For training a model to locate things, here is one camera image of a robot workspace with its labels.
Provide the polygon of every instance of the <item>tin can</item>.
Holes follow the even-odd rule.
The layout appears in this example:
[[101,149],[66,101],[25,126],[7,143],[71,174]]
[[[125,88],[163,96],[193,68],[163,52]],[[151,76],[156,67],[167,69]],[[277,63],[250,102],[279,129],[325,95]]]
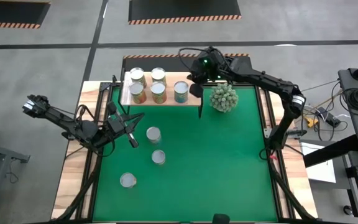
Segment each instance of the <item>tin can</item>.
[[119,182],[125,188],[132,188],[136,184],[136,177],[131,173],[125,173],[121,176]]
[[156,150],[152,154],[152,160],[155,164],[162,165],[165,163],[165,152]]
[[164,85],[167,85],[165,79],[165,70],[163,68],[155,68],[152,70],[152,80],[153,82],[162,82]]
[[167,100],[167,92],[165,91],[165,85],[162,82],[153,82],[150,87],[154,102],[161,104]]
[[157,127],[150,127],[146,131],[147,139],[153,144],[158,144],[161,141],[161,131]]
[[130,73],[131,73],[131,79],[133,82],[140,82],[141,84],[143,84],[143,87],[147,86],[143,69],[136,67],[136,68],[131,69]]
[[179,81],[173,87],[175,90],[175,101],[178,103],[185,103],[188,99],[189,85],[187,82]]
[[133,82],[129,85],[129,92],[135,103],[144,103],[147,99],[144,87],[140,82]]

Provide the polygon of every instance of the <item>black floor mat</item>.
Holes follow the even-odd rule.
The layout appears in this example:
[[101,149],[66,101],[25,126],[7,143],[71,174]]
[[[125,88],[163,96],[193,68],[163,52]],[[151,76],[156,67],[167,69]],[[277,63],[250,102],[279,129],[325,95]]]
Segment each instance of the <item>black floor mat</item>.
[[129,24],[240,19],[237,0],[130,0]]
[[0,1],[0,28],[38,29],[49,7],[50,2]]

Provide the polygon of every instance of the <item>green mat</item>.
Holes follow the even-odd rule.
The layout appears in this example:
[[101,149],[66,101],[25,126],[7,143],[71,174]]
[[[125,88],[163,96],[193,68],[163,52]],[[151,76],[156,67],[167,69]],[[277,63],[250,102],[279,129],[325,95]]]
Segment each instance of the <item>green mat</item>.
[[[264,140],[255,89],[236,90],[237,108],[221,113],[205,89],[201,119],[197,107],[131,106],[131,114],[145,113],[134,133],[139,147],[122,137],[103,159],[93,220],[210,222],[224,213],[232,222],[277,221],[268,166],[258,157]],[[158,146],[146,138],[151,126],[162,132]],[[151,160],[156,149],[166,154],[162,166]],[[131,189],[120,185],[125,172],[137,179]]]

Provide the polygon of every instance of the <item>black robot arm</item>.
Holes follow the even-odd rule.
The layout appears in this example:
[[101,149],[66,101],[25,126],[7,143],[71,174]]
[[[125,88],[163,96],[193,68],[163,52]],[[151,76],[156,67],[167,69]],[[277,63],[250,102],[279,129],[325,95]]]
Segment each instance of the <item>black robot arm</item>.
[[190,93],[197,97],[201,97],[204,83],[219,78],[229,83],[250,83],[278,94],[282,99],[284,116],[280,124],[272,129],[267,147],[272,151],[284,147],[287,130],[292,121],[301,116],[306,101],[297,85],[252,69],[249,57],[225,57],[213,47],[201,51],[190,72],[188,79],[195,83],[190,87]]
[[[132,147],[139,146],[134,138],[133,132],[137,123],[144,116],[143,113],[133,115],[119,114],[116,105],[113,102],[108,103],[107,109],[112,115],[109,119],[102,121],[103,125],[98,125],[96,122],[82,120],[81,116],[78,118],[71,118],[51,106],[46,96],[28,96],[28,101],[24,104],[23,112],[33,118],[43,118],[51,121],[53,124],[65,130],[62,136],[73,140],[76,139],[80,144],[92,151],[98,153],[103,146],[122,135],[127,135]],[[85,105],[80,105],[76,112],[83,108],[88,110]]]

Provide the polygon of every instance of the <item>yellow connector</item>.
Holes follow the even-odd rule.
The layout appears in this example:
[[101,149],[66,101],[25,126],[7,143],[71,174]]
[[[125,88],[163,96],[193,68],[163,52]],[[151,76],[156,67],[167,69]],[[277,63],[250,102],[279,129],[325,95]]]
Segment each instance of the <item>yellow connector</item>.
[[308,122],[308,127],[312,128],[314,125],[318,123],[318,119],[311,119],[305,116],[305,120]]

